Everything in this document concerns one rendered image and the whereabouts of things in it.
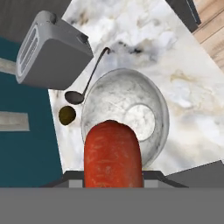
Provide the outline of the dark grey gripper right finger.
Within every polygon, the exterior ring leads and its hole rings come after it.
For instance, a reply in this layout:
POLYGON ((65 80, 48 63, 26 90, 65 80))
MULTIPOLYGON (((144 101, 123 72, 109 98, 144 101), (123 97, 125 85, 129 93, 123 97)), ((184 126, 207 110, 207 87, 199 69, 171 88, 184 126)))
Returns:
POLYGON ((142 171, 144 188, 186 188, 185 185, 169 180, 161 171, 142 171))

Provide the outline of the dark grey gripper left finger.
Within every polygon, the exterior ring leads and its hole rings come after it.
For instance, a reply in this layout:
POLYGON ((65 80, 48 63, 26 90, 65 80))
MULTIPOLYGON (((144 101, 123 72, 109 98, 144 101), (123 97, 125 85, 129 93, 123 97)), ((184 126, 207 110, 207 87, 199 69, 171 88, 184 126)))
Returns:
POLYGON ((83 188, 84 171, 66 171, 60 179, 54 180, 45 187, 83 188))

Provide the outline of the orange carrot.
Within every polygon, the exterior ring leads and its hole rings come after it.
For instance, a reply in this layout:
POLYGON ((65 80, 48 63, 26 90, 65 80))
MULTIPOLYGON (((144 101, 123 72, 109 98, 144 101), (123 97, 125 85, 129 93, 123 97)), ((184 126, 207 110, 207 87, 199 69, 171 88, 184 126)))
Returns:
POLYGON ((84 182, 91 188, 142 187, 142 159, 135 132, 107 120, 95 125, 84 145, 84 182))

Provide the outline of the dark grey sink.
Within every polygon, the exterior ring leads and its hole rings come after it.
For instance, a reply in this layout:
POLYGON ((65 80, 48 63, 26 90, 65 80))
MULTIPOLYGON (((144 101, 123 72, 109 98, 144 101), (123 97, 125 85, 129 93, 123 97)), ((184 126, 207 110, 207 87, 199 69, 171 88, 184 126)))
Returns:
POLYGON ((224 188, 224 164, 218 160, 166 177, 188 187, 224 188))

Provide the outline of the white marbled bowl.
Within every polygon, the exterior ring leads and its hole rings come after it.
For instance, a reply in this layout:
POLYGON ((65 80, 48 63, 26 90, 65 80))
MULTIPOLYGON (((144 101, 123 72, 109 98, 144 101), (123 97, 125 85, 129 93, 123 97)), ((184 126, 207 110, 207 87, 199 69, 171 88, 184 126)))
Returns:
POLYGON ((151 165, 165 146, 170 128, 165 98, 152 80, 136 70, 110 71, 89 90, 81 114, 82 136, 107 120, 134 130, 144 167, 151 165))

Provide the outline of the dark olive round fruit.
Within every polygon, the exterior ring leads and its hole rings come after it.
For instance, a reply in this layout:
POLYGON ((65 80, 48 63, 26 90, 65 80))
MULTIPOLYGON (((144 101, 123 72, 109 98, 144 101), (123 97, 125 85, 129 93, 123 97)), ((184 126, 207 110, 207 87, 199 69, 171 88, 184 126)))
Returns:
POLYGON ((59 121, 63 125, 68 125, 76 117, 76 112, 71 106, 62 107, 59 110, 59 121))

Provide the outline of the grey toaster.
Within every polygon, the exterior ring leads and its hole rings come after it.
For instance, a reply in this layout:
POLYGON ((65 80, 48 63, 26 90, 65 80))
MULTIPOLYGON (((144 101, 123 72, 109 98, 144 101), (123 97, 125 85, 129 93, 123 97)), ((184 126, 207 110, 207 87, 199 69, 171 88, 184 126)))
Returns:
POLYGON ((27 86, 65 90, 93 57, 86 34, 56 14, 42 10, 20 46, 16 79, 27 86))

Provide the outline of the dark grey cabinet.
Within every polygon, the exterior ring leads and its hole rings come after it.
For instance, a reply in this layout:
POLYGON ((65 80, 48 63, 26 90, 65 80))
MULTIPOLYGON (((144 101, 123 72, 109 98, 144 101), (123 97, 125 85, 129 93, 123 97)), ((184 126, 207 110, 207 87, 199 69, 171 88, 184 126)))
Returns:
POLYGON ((190 32, 195 32, 201 24, 199 13, 193 0, 165 0, 178 15, 190 32))

